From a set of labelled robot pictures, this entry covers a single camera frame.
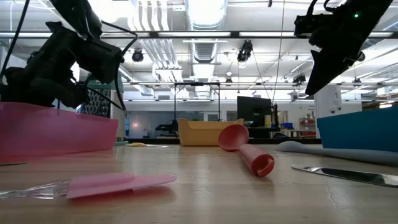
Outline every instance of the computer monitor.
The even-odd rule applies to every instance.
[[[271,115],[270,99],[238,96],[238,119],[253,121],[252,128],[264,127],[265,115]]]

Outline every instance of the knife blade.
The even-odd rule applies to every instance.
[[[361,172],[354,170],[342,170],[325,167],[312,167],[303,165],[292,165],[293,169],[311,172],[313,174],[326,175],[329,177],[337,177],[346,180],[353,180],[357,182],[375,184],[385,187],[398,188],[398,176],[389,174],[377,174],[370,172]]]

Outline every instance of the desk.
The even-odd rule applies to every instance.
[[[163,187],[68,201],[0,201],[2,224],[102,223],[391,223],[398,189],[292,170],[291,164],[398,174],[397,168],[306,154],[275,152],[275,169],[254,177],[241,158],[217,147],[131,148],[0,167],[0,190],[106,172],[173,174]]]
[[[277,131],[276,128],[248,128],[249,137],[254,139],[272,138],[271,132]]]
[[[300,138],[300,133],[301,132],[307,132],[308,130],[290,130],[290,129],[282,129],[279,132],[284,133],[290,138]]]

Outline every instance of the pink spatula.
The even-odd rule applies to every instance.
[[[175,181],[170,175],[145,175],[115,173],[74,177],[71,180],[58,180],[42,186],[25,190],[0,192],[0,199],[5,198],[41,198],[55,199],[64,197],[72,199],[92,195],[107,194],[125,190],[135,190]]]

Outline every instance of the pink plastic bin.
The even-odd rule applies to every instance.
[[[110,150],[118,121],[25,103],[0,103],[0,162]]]

